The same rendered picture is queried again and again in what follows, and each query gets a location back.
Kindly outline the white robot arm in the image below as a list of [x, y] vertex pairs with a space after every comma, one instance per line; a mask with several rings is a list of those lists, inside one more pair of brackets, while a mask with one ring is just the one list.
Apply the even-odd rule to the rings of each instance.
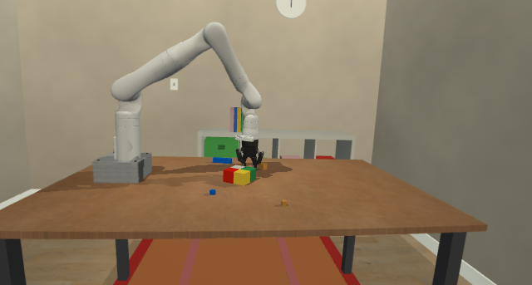
[[112, 84], [111, 94], [119, 101], [116, 110], [114, 160], [140, 159], [141, 90], [174, 75], [211, 47], [222, 61], [235, 89], [243, 94], [243, 130], [242, 135], [236, 135], [234, 139], [253, 142], [259, 138], [259, 117], [254, 109], [262, 105], [262, 97], [235, 56], [225, 27], [218, 22], [211, 22], [188, 40], [165, 50], [144, 66]]

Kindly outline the red cube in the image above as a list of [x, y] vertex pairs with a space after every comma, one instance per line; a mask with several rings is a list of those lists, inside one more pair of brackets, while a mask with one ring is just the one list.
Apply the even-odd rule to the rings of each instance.
[[225, 169], [224, 174], [223, 174], [223, 182], [233, 184], [234, 183], [234, 172], [236, 170], [239, 170], [239, 169], [230, 168], [230, 167], [228, 169]]

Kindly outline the green cube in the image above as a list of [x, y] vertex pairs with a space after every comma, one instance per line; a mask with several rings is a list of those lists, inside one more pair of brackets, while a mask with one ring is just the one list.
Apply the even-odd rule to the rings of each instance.
[[253, 167], [244, 167], [241, 170], [248, 170], [250, 171], [250, 182], [254, 181], [256, 179], [256, 168]]

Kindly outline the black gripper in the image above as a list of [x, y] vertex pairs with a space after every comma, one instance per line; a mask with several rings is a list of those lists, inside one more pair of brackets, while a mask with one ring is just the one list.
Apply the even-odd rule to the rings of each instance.
[[[242, 166], [246, 166], [245, 162], [246, 162], [246, 159], [249, 157], [251, 158], [253, 162], [253, 168], [256, 168], [256, 171], [257, 171], [257, 165], [261, 164], [262, 158], [264, 156], [264, 152], [259, 151], [258, 145], [259, 145], [259, 139], [254, 140], [253, 142], [242, 140], [242, 148], [236, 149], [238, 161], [242, 163]], [[246, 146], [251, 146], [251, 147], [246, 147]], [[243, 157], [242, 157], [241, 152], [243, 152]], [[259, 156], [258, 160], [256, 156], [257, 153]]]

